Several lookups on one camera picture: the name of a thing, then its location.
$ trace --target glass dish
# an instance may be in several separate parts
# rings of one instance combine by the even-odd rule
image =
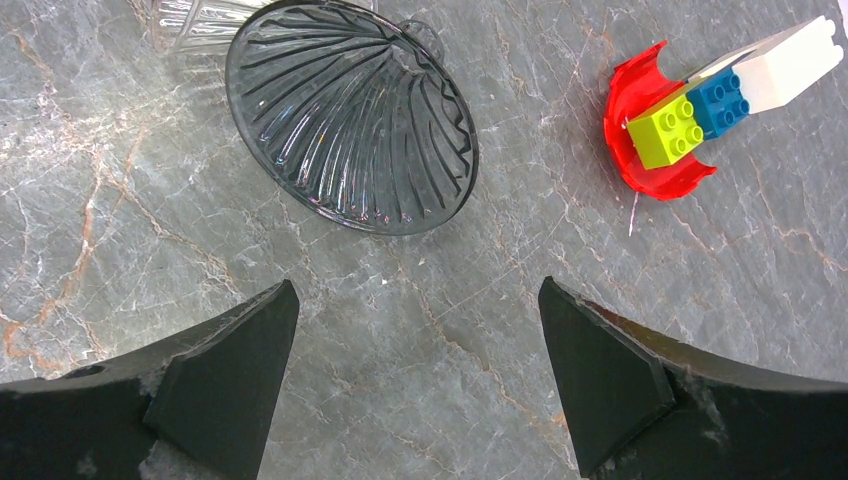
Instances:
[[[301,203],[359,230],[421,233],[462,208],[479,163],[442,51],[421,22],[278,2],[233,40],[227,97],[251,153]]]

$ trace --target lego brick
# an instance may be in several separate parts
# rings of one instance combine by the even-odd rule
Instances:
[[[704,141],[695,121],[695,107],[686,93],[700,82],[687,84],[627,123],[627,131],[646,170],[674,165]]]
[[[703,80],[686,93],[704,139],[718,138],[748,115],[750,105],[739,91],[741,81],[730,68]]]
[[[686,81],[687,82],[693,82],[695,80],[703,80],[705,78],[708,78],[708,77],[715,75],[716,73],[718,73],[718,72],[724,70],[725,68],[729,67],[730,65],[732,65],[734,62],[736,62],[740,58],[744,58],[749,53],[751,53],[754,50],[765,45],[768,41],[772,40],[777,35],[780,35],[780,34],[772,35],[768,38],[758,40],[758,41],[756,41],[756,42],[754,42],[750,45],[746,45],[746,46],[744,46],[744,47],[742,47],[738,50],[734,50],[734,51],[732,51],[732,52],[730,52],[726,55],[723,55],[723,56],[717,58],[716,60],[714,60],[712,63],[708,64],[707,66],[697,70],[695,73],[693,73],[691,75],[688,75],[687,78],[686,78]]]
[[[834,45],[834,33],[833,20],[820,16],[775,35],[734,64],[750,113],[786,105],[836,67],[844,52]]]

